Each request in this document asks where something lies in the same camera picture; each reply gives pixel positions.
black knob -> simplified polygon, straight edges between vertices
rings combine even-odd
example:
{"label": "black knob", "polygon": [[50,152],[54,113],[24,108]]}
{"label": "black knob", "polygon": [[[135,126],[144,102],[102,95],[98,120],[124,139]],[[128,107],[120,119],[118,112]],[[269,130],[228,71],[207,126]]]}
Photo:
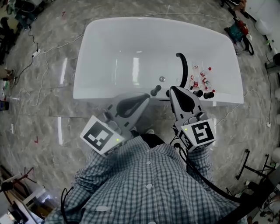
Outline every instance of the black knob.
{"label": "black knob", "polygon": [[197,97],[202,97],[203,92],[202,90],[198,90],[198,91],[194,91],[193,94],[196,95]]}
{"label": "black knob", "polygon": [[205,99],[210,99],[210,98],[213,98],[214,97],[214,93],[213,92],[210,92],[210,93],[204,93],[203,97]]}

gray tile floor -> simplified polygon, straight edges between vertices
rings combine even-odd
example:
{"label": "gray tile floor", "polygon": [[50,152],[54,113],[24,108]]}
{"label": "gray tile floor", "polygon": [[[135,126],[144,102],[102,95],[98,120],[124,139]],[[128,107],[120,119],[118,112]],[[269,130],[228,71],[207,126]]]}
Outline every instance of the gray tile floor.
{"label": "gray tile floor", "polygon": [[[32,24],[31,33],[39,48],[48,50],[61,46],[83,34],[91,21],[101,18],[121,16],[144,16],[154,13],[202,13],[212,15],[157,15],[159,18],[185,21],[203,26],[225,34],[224,28],[233,24],[226,7],[221,8],[218,0],[158,0],[158,1],[89,1],[59,0],[50,4]],[[221,121],[235,105],[208,108],[208,114],[215,122],[217,141],[211,149],[213,176],[216,184],[225,189],[228,187],[236,193],[243,189],[244,180],[258,180],[254,173],[244,171],[241,179],[235,176],[245,159],[244,151],[251,151],[248,164],[260,169],[265,154],[271,154],[278,145],[279,128],[276,125],[276,114],[279,108],[274,99],[274,89],[278,87],[276,74],[270,75],[272,83],[271,127],[266,126],[270,110],[270,84],[264,68],[267,61],[265,53],[268,47],[265,39],[254,28],[251,20],[238,16],[245,21],[253,36],[252,44],[255,55],[243,53],[238,56],[241,70],[243,91],[246,94],[244,104],[239,105],[227,118]],[[89,147],[79,135],[91,115],[97,115],[102,105],[73,99],[75,68],[82,38],[60,49],[47,54],[49,69],[44,77],[42,91],[38,99],[41,78],[47,65],[45,55],[34,58],[33,65],[21,76],[19,83],[10,96],[10,110],[0,113],[0,162],[13,173],[23,172],[24,167],[35,167],[35,176],[55,200],[64,187],[70,186],[75,172],[86,161]],[[36,46],[28,31],[23,31],[16,46],[10,51],[6,60],[8,68],[18,72],[31,61]],[[61,69],[65,58],[68,58],[63,82],[60,80]],[[20,89],[24,88],[31,95]],[[170,106],[150,105],[137,124],[139,131],[154,128],[156,134],[169,142],[174,134],[171,126],[175,117]],[[15,134],[10,134],[11,123],[16,124]],[[62,139],[58,137],[61,126]]]}

curved black spout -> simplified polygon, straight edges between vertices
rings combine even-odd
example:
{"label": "curved black spout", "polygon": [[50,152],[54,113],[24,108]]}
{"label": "curved black spout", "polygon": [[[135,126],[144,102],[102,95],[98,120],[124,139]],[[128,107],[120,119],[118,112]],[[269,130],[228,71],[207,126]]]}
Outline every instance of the curved black spout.
{"label": "curved black spout", "polygon": [[182,77],[180,87],[184,88],[188,79],[188,63],[185,56],[182,53],[177,53],[176,56],[181,58],[183,64],[183,77]]}

white bathtub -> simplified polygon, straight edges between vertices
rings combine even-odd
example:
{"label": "white bathtub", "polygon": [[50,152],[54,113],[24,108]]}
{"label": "white bathtub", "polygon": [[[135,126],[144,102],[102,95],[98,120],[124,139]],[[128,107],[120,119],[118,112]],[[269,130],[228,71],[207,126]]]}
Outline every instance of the white bathtub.
{"label": "white bathtub", "polygon": [[180,85],[182,53],[189,68],[202,64],[215,89],[203,104],[243,103],[243,88],[231,40],[218,32],[193,24],[147,17],[120,17],[91,22],[85,31],[76,68],[75,99],[113,98],[129,91],[150,93],[168,100],[166,91]]}

red and teal vacuum cleaner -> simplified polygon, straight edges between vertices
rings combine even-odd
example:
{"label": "red and teal vacuum cleaner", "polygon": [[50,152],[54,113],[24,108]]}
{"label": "red and teal vacuum cleaner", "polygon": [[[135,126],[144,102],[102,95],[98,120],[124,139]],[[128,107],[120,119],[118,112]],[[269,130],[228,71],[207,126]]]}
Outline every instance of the red and teal vacuum cleaner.
{"label": "red and teal vacuum cleaner", "polygon": [[236,18],[233,19],[234,19],[234,24],[231,27],[226,27],[224,30],[228,33],[228,35],[230,36],[234,44],[236,44],[237,42],[241,42],[243,40],[245,44],[245,49],[243,51],[239,51],[236,53],[242,53],[248,51],[251,55],[254,55],[253,46],[251,45],[250,41],[246,37],[249,33],[246,24],[243,23],[243,21],[238,20]]}

